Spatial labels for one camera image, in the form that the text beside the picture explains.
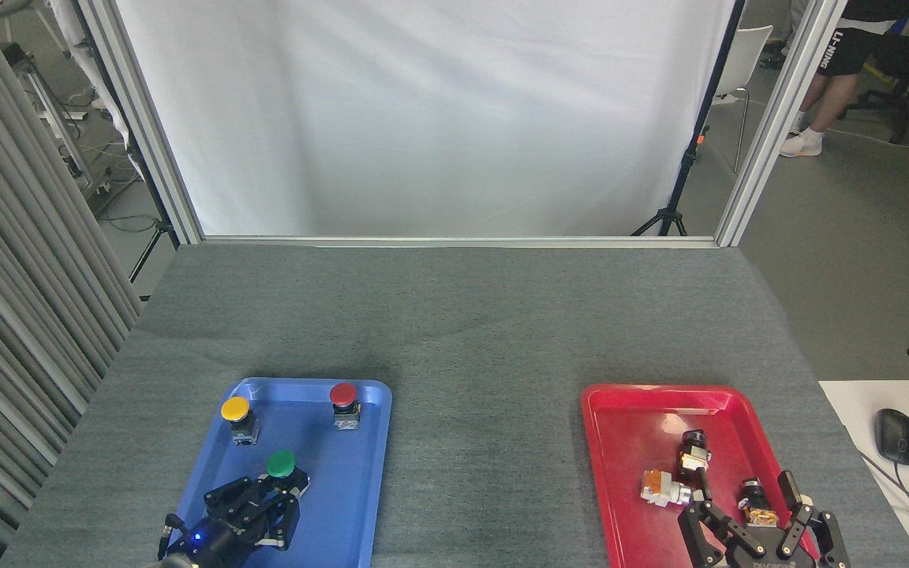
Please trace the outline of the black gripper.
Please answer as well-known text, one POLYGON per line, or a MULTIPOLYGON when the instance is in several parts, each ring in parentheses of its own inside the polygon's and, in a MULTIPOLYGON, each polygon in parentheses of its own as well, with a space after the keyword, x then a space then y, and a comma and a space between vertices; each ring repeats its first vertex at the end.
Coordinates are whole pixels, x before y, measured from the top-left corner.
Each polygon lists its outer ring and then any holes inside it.
POLYGON ((706 469, 696 469, 701 496, 694 496, 678 517, 679 531, 694 567, 817 567, 812 555, 799 546, 805 529, 811 529, 829 567, 851 567, 836 515, 819 511, 800 493, 790 470, 778 476, 780 493, 792 514, 785 536, 776 547, 762 545, 747 526, 730 518, 712 501, 706 469))
POLYGON ((165 517, 165 562, 178 567, 241 567, 260 547, 288 550, 300 520, 302 489, 281 488, 282 479, 242 476, 204 496, 208 517, 191 529, 165 517), (225 521, 212 515, 249 515, 225 521))

